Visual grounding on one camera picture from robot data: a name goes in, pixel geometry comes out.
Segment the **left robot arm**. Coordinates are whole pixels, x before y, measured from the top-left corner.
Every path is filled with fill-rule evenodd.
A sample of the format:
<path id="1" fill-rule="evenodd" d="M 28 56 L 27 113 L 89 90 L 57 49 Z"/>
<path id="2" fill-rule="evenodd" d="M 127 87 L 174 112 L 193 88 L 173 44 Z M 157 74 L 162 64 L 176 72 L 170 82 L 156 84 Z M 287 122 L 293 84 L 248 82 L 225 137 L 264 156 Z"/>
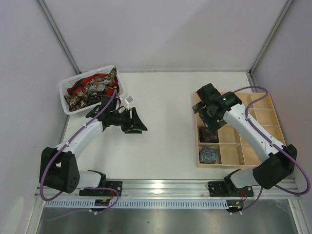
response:
<path id="1" fill-rule="evenodd" d="M 84 124 L 58 146 L 46 147 L 41 153 L 40 188 L 48 187 L 63 193 L 75 189 L 99 188 L 104 185 L 104 173 L 78 168 L 77 160 L 85 148 L 110 126 L 118 126 L 125 134 L 141 134 L 147 127 L 140 120 L 136 108 L 118 106 L 117 97 L 103 96 L 101 103 L 85 117 Z"/>

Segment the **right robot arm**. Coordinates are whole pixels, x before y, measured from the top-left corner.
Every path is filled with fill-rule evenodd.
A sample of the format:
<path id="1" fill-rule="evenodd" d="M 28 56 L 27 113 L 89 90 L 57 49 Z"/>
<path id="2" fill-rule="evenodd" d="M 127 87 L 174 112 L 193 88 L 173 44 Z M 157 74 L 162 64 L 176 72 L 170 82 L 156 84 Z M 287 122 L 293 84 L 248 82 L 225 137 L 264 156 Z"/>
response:
<path id="1" fill-rule="evenodd" d="M 231 169 L 227 193 L 247 186 L 270 189 L 291 175 L 297 149 L 286 145 L 267 94 L 221 93 L 212 84 L 194 93 L 198 167 Z"/>

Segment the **dark paisley necktie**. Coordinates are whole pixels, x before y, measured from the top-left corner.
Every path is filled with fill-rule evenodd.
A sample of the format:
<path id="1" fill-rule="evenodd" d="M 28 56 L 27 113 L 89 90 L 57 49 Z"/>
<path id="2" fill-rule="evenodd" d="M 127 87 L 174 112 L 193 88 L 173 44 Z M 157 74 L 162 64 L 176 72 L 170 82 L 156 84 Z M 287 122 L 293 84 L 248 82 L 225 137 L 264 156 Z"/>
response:
<path id="1" fill-rule="evenodd" d="M 207 127 L 199 127 L 198 135 L 201 143 L 219 143 L 218 132 L 210 133 Z"/>

